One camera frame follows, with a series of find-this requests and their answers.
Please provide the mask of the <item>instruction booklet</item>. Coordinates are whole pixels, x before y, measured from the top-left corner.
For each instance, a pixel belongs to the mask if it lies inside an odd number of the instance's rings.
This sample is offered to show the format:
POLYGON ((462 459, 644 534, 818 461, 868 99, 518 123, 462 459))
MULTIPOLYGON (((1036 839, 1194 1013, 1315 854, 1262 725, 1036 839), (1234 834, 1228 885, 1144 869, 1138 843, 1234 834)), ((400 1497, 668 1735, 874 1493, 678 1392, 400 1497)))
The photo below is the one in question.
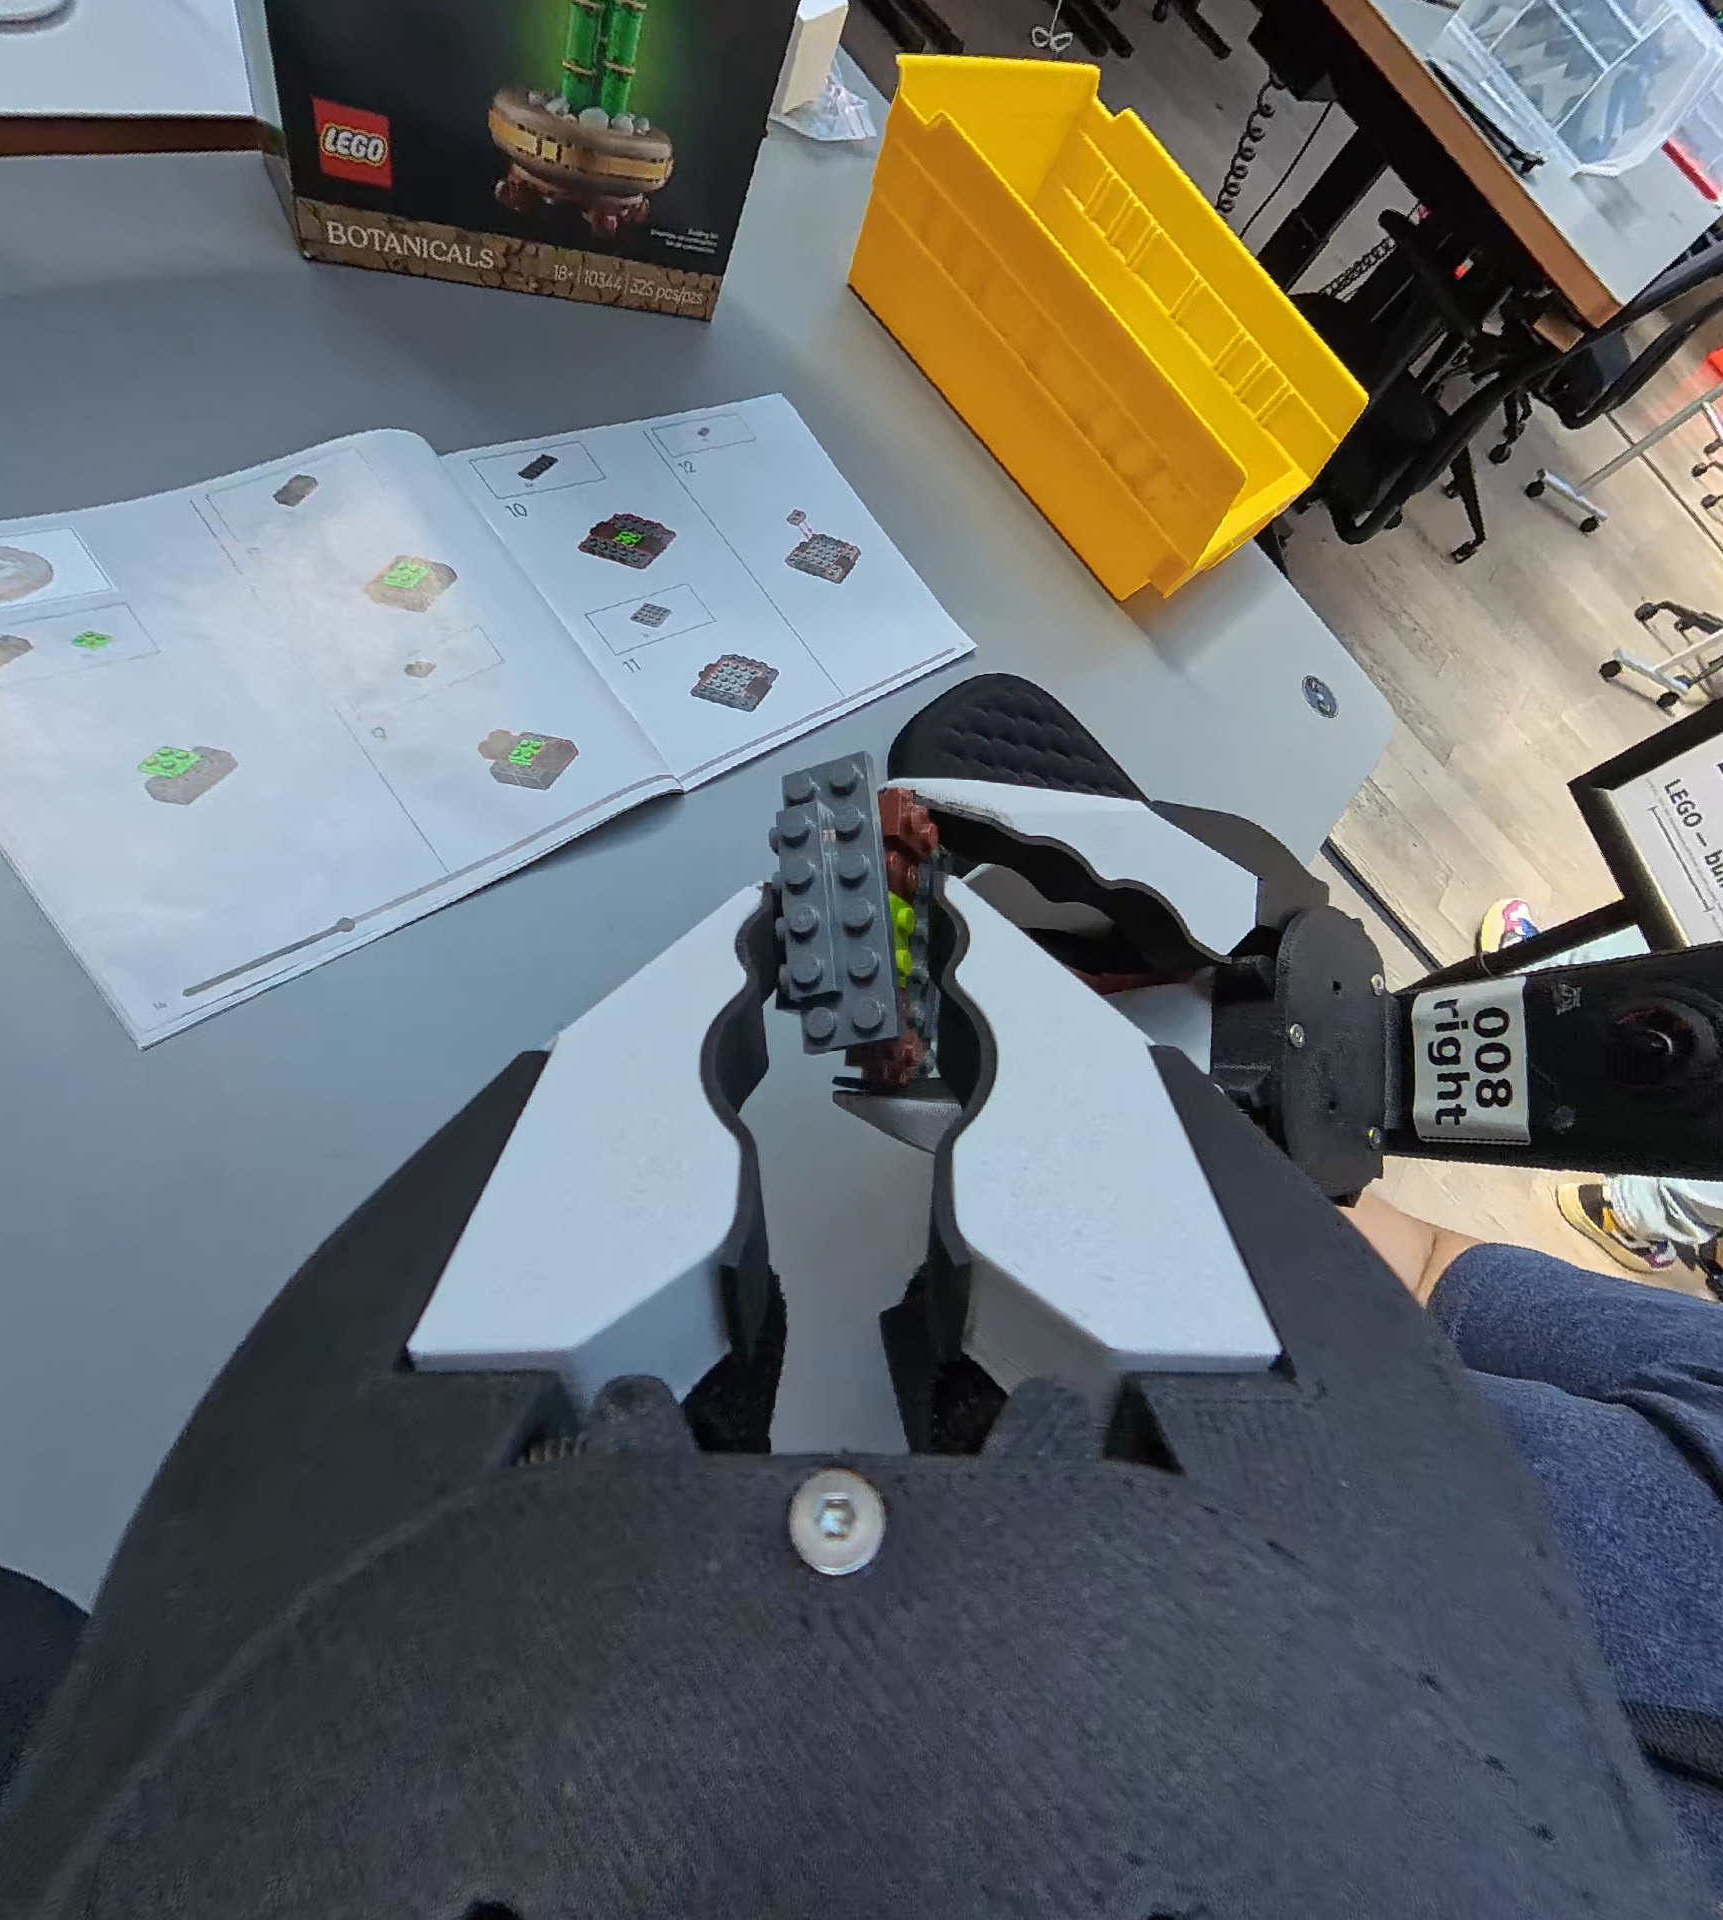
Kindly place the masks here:
POLYGON ((784 396, 0 520, 0 851, 140 1047, 972 654, 784 396))

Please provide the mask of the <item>white wood-edged table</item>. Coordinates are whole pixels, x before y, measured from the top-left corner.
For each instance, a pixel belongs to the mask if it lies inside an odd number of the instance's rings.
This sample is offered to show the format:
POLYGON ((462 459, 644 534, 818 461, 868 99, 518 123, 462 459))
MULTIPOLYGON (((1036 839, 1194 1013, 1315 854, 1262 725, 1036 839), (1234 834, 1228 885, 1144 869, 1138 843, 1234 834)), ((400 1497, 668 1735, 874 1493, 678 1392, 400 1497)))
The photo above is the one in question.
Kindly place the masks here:
POLYGON ((0 159, 252 152, 234 4, 0 2, 0 159))

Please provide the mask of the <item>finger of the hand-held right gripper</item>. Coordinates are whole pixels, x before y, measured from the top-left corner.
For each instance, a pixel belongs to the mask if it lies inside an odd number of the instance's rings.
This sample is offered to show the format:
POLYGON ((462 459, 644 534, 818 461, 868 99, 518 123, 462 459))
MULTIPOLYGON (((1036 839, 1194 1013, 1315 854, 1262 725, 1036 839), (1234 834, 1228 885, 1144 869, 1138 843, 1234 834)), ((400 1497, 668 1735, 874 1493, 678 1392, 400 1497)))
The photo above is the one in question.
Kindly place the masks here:
POLYGON ((1004 869, 1094 910, 1164 970, 1228 964, 1311 906, 1303 865, 1230 815, 968 778, 922 778, 920 802, 962 871, 1004 869))
POLYGON ((836 1086, 832 1098, 842 1112, 928 1156, 964 1117, 944 1086, 836 1086))

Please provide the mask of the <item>clear plastic storage box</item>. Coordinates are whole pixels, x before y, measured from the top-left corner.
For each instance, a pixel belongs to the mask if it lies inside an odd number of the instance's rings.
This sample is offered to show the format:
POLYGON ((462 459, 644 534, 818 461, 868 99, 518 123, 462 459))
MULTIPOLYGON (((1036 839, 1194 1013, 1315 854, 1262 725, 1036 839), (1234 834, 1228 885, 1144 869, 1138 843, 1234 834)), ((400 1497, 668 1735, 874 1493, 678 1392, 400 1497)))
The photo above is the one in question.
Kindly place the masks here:
POLYGON ((1723 207, 1723 30, 1693 2, 1465 2, 1429 68, 1521 174, 1615 181, 1663 155, 1723 207))

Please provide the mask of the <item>grey desk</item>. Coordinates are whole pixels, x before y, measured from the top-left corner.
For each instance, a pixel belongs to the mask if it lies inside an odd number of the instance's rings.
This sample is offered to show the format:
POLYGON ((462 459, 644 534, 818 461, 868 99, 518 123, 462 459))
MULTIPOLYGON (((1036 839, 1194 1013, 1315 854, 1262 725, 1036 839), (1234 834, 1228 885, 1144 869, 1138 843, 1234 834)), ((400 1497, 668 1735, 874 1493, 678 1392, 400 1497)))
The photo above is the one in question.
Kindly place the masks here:
MULTIPOLYGON (((1311 857, 1393 735, 1252 547, 1114 602, 848 289, 874 151, 764 144, 690 325, 300 258, 250 152, 0 157, 0 519, 350 430, 440 452, 782 392, 1138 784, 1311 857)), ((82 1602, 290 1275, 522 1050, 768 869, 778 754, 150 1050, 0 857, 0 1564, 82 1602)))

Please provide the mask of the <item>dark toy box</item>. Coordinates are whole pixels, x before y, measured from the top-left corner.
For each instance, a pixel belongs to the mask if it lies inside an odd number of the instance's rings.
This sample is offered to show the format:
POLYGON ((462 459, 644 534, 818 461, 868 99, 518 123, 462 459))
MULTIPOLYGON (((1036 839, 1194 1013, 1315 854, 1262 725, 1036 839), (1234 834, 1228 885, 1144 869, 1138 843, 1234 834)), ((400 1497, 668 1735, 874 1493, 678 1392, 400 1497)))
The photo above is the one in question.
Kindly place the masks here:
POLYGON ((316 263, 714 316, 790 2, 240 4, 316 263))

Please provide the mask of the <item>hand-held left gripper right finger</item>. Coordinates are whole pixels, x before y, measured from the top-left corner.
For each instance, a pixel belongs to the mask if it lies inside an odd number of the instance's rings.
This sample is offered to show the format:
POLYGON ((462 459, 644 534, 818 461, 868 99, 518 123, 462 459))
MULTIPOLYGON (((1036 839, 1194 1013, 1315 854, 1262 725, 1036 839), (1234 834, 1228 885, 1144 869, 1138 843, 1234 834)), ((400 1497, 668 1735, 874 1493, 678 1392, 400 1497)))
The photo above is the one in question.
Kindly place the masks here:
POLYGON ((996 1386, 1265 1375, 1281 1343, 1162 1055, 954 881, 932 908, 938 1081, 924 1318, 996 1386))

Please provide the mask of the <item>framed poster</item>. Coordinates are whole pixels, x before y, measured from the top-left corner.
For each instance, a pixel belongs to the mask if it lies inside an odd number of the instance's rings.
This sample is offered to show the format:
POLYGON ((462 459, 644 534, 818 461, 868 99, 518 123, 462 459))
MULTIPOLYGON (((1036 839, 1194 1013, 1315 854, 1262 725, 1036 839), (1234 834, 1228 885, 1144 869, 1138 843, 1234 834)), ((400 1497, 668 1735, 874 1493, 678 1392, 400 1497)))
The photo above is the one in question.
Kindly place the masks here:
POLYGON ((1649 950, 1723 944, 1723 694, 1569 797, 1649 950))

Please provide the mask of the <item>yellow plastic bin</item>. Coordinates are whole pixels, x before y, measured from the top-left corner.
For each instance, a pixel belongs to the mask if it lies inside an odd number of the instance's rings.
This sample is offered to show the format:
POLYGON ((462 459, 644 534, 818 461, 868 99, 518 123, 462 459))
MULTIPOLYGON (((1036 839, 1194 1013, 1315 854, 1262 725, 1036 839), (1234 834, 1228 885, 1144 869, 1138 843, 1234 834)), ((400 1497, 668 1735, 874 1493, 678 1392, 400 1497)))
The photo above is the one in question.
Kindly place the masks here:
POLYGON ((1367 408, 1082 63, 904 57, 850 282, 1120 602, 1224 563, 1367 408))

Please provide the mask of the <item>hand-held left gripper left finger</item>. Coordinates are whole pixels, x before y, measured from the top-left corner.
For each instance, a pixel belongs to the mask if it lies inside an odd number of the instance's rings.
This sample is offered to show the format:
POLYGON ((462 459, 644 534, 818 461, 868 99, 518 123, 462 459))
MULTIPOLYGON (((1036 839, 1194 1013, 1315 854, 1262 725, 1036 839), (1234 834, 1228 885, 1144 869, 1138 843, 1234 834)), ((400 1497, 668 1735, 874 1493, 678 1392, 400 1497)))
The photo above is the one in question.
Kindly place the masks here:
POLYGON ((622 1378, 690 1392, 730 1354, 720 1258, 742 1150, 704 1092, 748 985, 746 887, 564 1027, 408 1340, 420 1373, 622 1378))

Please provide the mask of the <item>dark grey brick plate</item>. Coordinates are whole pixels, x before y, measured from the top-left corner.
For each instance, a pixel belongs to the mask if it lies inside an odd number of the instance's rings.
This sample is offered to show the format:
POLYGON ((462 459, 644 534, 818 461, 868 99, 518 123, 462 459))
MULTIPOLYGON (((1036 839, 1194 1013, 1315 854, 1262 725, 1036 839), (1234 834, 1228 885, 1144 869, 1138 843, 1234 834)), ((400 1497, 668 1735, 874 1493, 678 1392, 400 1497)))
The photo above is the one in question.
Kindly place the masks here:
POLYGON ((886 844, 874 758, 838 756, 782 778, 778 1002, 812 1055, 902 1036, 886 844))

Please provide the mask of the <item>black swivel chair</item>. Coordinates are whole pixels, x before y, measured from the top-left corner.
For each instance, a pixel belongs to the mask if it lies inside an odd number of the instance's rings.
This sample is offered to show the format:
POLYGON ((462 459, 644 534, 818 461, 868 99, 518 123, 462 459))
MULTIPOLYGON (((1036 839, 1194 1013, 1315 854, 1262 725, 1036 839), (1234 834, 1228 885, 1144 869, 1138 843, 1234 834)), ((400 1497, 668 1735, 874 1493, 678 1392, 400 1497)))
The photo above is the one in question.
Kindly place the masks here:
POLYGON ((1493 255, 1441 218, 1383 210, 1377 225, 1383 243, 1367 272, 1291 299, 1367 396, 1291 512, 1323 508, 1359 547, 1399 527, 1405 504, 1449 471, 1471 531, 1451 552, 1463 564, 1487 539, 1473 435, 1493 407, 1613 325, 1565 327, 1549 292, 1513 287, 1493 255))

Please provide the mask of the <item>small clear plastic bag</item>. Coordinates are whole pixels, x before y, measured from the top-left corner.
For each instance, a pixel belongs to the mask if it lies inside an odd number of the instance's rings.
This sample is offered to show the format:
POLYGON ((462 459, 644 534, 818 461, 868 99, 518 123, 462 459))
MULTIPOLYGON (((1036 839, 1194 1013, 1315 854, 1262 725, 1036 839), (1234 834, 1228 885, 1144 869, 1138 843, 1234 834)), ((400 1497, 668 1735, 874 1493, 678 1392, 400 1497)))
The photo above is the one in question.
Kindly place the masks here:
POLYGON ((782 114, 780 123, 822 144, 872 142, 878 135, 870 101, 844 81, 838 67, 828 73, 822 92, 812 103, 782 114))

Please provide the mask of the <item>wooden table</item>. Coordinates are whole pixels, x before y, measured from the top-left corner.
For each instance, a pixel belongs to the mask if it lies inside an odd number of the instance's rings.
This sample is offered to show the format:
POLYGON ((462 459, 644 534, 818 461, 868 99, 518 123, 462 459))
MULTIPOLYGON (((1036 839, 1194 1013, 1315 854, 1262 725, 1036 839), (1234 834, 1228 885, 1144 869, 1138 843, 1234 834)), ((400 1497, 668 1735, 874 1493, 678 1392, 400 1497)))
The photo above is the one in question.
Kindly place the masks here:
POLYGON ((1429 67, 1429 4, 1321 2, 1333 92, 1385 169, 1433 212, 1497 229, 1581 325, 1607 325, 1723 218, 1665 155, 1617 179, 1519 176, 1429 67))

